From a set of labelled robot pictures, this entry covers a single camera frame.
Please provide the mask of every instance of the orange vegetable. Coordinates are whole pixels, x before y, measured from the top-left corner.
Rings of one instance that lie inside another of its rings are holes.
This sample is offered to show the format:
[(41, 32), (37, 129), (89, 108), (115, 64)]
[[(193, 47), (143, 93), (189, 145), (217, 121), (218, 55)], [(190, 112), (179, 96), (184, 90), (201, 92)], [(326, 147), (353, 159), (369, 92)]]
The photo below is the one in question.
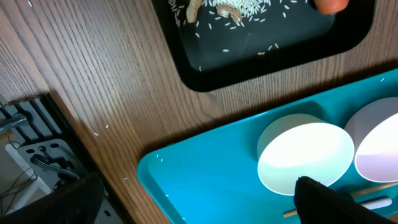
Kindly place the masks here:
[(318, 11), (322, 14), (333, 14), (345, 9), (349, 0), (315, 0)]

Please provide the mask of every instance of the turquoise tray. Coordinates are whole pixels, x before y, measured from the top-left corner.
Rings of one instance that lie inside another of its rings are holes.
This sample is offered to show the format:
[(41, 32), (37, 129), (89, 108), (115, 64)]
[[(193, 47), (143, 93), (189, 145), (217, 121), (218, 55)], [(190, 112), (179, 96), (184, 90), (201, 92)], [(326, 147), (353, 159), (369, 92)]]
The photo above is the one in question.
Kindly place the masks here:
[[(293, 197), (266, 189), (257, 176), (257, 140), (268, 124), (292, 113), (314, 115), (344, 127), (360, 108), (398, 96), (398, 69), (341, 86), (207, 131), (141, 159), (137, 175), (172, 223), (300, 223), (283, 218), (294, 208)], [(353, 163), (332, 189), (348, 191), (378, 185), (363, 179)], [(389, 196), (393, 203), (374, 210), (389, 216), (398, 211), (398, 186), (358, 201)]]

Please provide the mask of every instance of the wood grain surface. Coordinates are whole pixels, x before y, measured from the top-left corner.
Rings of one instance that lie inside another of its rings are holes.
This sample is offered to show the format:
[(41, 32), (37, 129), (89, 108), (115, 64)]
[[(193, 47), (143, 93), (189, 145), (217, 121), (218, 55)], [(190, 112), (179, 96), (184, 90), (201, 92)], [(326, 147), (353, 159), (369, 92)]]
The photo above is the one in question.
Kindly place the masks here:
[(150, 0), (30, 1), (0, 0), (0, 94), (51, 92), (137, 223), (169, 222), (136, 179), (149, 151), (398, 67), (396, 0), (349, 52), (209, 93), (180, 81)]

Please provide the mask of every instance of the white bowl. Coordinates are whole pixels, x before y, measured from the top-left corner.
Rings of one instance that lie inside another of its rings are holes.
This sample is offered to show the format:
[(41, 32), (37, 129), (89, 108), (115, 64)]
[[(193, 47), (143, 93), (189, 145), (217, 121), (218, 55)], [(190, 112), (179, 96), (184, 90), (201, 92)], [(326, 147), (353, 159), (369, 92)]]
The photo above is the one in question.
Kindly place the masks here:
[(294, 195), (299, 177), (308, 176), (329, 186), (348, 169), (354, 157), (349, 134), (307, 114), (277, 119), (257, 144), (260, 181), (281, 195)]
[(398, 97), (360, 109), (345, 130), (354, 140), (358, 173), (373, 182), (398, 181)]

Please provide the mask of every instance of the chopstick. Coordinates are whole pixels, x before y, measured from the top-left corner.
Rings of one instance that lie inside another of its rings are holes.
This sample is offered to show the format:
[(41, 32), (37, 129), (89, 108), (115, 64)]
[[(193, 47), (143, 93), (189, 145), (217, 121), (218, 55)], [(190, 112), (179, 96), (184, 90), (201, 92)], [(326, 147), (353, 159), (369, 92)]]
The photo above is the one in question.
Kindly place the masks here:
[[(370, 188), (364, 189), (364, 190), (359, 190), (357, 192), (352, 193), (351, 196), (353, 198), (356, 198), (356, 197), (359, 197), (359, 196), (363, 196), (363, 195), (367, 195), (367, 194), (370, 194), (370, 193), (373, 193), (373, 192), (377, 192), (379, 190), (387, 189), (387, 188), (393, 187), (395, 185), (398, 185), (398, 181), (391, 182), (391, 183), (386, 183), (386, 184), (382, 184), (382, 185), (378, 185), (378, 186), (375, 186), (375, 187), (370, 187)], [(284, 218), (292, 217), (294, 215), (297, 215), (297, 210), (291, 210), (291, 211), (285, 212), (283, 215), (284, 215)]]

